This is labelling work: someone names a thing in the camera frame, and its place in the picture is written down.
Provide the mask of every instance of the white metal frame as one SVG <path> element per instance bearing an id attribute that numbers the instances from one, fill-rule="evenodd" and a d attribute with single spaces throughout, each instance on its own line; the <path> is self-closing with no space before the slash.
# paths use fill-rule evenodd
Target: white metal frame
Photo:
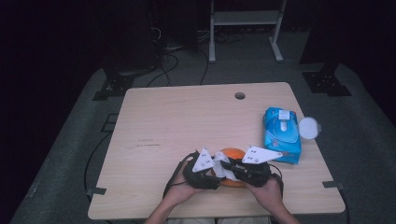
<path id="1" fill-rule="evenodd" d="M 274 24 L 276 26 L 274 36 L 269 38 L 271 47 L 278 63 L 283 62 L 282 54 L 277 46 L 277 38 L 279 36 L 280 25 L 287 0 L 282 0 L 280 10 L 267 11 L 221 11 L 215 12 L 215 0 L 210 5 L 210 41 L 209 41 L 209 61 L 216 62 L 215 48 L 215 26 L 216 25 L 260 25 Z"/>

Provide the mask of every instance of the dark background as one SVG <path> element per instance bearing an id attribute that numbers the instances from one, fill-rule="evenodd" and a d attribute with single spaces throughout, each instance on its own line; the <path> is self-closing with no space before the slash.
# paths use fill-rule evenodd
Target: dark background
<path id="1" fill-rule="evenodd" d="M 207 29 L 209 1 L 1 1 L 2 208 L 9 222 L 91 75 L 110 57 L 158 65 L 150 26 L 189 45 Z M 222 9 L 277 7 L 218 1 Z M 395 123 L 395 3 L 289 0 L 282 30 L 312 28 L 301 63 L 336 58 Z"/>

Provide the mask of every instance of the orange object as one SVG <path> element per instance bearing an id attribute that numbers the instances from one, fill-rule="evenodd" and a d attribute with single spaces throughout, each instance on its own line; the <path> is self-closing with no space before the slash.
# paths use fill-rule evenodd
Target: orange object
<path id="1" fill-rule="evenodd" d="M 224 155 L 226 155 L 229 158 L 232 159 L 242 159 L 245 156 L 245 151 L 239 149 L 239 148 L 234 148 L 234 147 L 227 147 L 222 150 Z M 233 181 L 231 179 L 224 179 L 220 181 L 221 185 L 225 185 L 228 187 L 234 187 L 234 188 L 244 188 L 245 184 L 242 181 Z"/>

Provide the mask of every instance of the person's left hand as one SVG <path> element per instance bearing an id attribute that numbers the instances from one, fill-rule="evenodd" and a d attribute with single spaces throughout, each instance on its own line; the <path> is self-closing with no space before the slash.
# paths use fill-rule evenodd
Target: person's left hand
<path id="1" fill-rule="evenodd" d="M 172 183 L 173 186 L 168 190 L 163 198 L 174 206 L 184 203 L 194 194 L 204 191 L 203 189 L 195 189 L 186 182 L 183 175 L 183 170 L 186 167 L 186 164 L 187 162 L 185 161 Z"/>

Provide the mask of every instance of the blue package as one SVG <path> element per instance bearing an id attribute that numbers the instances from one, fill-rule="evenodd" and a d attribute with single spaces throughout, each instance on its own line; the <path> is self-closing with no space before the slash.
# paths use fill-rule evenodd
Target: blue package
<path id="1" fill-rule="evenodd" d="M 298 164 L 301 154 L 301 141 L 297 115 L 293 111 L 269 107 L 263 118 L 264 147 L 283 153 L 276 161 Z"/>

